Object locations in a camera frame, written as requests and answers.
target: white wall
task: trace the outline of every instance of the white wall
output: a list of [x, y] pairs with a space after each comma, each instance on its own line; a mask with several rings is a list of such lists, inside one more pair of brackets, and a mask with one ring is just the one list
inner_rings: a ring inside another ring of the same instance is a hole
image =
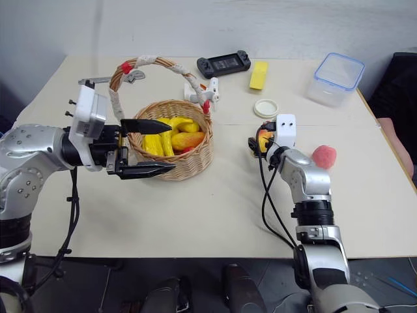
[[366, 63], [369, 95], [416, 30], [416, 0], [0, 0], [0, 81], [27, 104], [65, 55], [340, 52]]

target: tabletop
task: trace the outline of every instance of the tabletop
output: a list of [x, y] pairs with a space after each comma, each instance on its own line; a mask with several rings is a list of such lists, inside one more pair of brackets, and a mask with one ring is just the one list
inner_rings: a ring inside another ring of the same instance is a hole
[[[128, 57], [67, 57], [16, 121], [65, 127], [74, 110], [77, 81], [109, 76]], [[201, 82], [196, 58], [172, 58]], [[92, 72], [91, 63], [98, 66]], [[81, 217], [71, 256], [79, 257], [252, 257], [292, 258], [293, 252], [269, 233], [261, 219], [263, 187], [259, 167], [247, 148], [264, 121], [252, 112], [260, 98], [274, 99], [279, 113], [297, 120], [296, 148], [310, 155], [322, 144], [338, 156], [329, 170], [336, 224], [350, 258], [417, 255], [414, 223], [417, 195], [374, 116], [359, 93], [338, 108], [304, 97], [318, 61], [263, 60], [269, 64], [262, 91], [249, 89], [251, 70], [219, 78], [220, 101], [212, 113], [214, 160], [199, 175], [182, 182], [158, 178], [121, 181], [105, 171], [79, 169]], [[185, 80], [165, 68], [140, 68], [146, 75], [119, 90], [127, 117], [152, 102], [183, 98]], [[108, 96], [108, 84], [96, 85]], [[107, 123], [116, 123], [108, 108]], [[55, 255], [69, 220], [69, 172], [54, 173], [40, 194], [32, 217], [31, 251]], [[289, 187], [276, 179], [272, 199], [294, 235], [296, 221]], [[281, 231], [270, 207], [267, 220]]]

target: red ball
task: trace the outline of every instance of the red ball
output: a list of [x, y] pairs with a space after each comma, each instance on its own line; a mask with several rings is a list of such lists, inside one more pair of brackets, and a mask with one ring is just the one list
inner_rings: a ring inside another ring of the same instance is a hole
[[311, 158], [318, 167], [327, 170], [331, 168], [336, 161], [336, 150], [328, 145], [321, 145], [314, 150]]

